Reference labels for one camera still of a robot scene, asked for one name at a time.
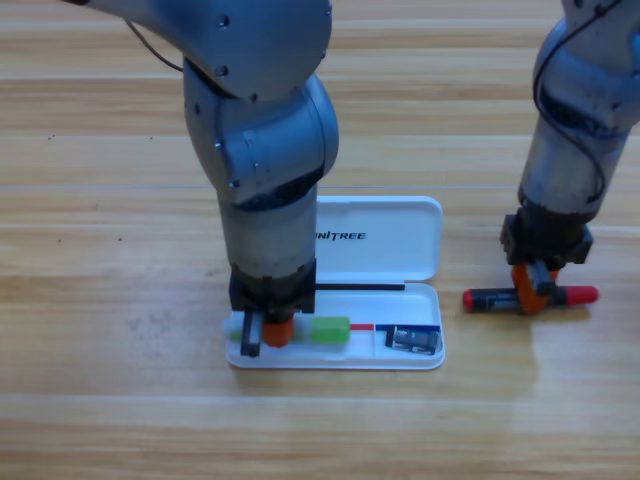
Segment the table surface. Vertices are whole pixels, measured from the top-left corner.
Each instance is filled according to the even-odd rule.
[[[640,478],[640,141],[589,262],[591,309],[463,314],[498,242],[558,0],[336,0],[319,74],[342,131],[322,194],[445,212],[438,370],[240,371],[228,267],[181,79],[121,21],[0,1],[0,478]],[[162,52],[179,55],[158,39]]]

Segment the white plastic case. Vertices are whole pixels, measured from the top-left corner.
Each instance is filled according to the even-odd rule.
[[[349,317],[351,324],[439,327],[435,353],[427,355],[385,346],[384,331],[352,331],[346,345],[292,343],[261,346],[256,358],[240,355],[240,343],[227,340],[227,359],[240,368],[430,370],[445,359],[438,294],[424,283],[438,270],[442,207],[428,197],[318,198],[318,284],[393,285],[398,290],[337,290],[316,293],[316,312],[307,317]],[[227,327],[241,324],[234,312]]]

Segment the screw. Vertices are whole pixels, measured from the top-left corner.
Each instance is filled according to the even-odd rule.
[[[229,74],[229,69],[226,67],[226,65],[221,65],[218,68],[216,68],[216,75],[219,77],[226,77]]]
[[[218,17],[218,27],[227,28],[229,26],[229,17],[227,15],[220,15]]]

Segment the open case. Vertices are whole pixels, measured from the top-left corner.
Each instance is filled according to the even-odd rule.
[[[312,317],[348,317],[348,341],[294,342],[283,348],[262,344],[260,356],[241,356],[232,330],[241,325],[243,313],[234,312],[225,321],[228,361],[240,368],[440,366],[446,349],[438,294],[418,283],[438,269],[440,204],[428,197],[321,196],[317,223],[316,313],[297,314],[294,323],[304,328]]]

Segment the red stripe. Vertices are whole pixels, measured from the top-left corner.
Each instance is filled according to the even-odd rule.
[[[374,330],[373,323],[352,323],[351,330],[354,332],[360,331],[372,331]]]

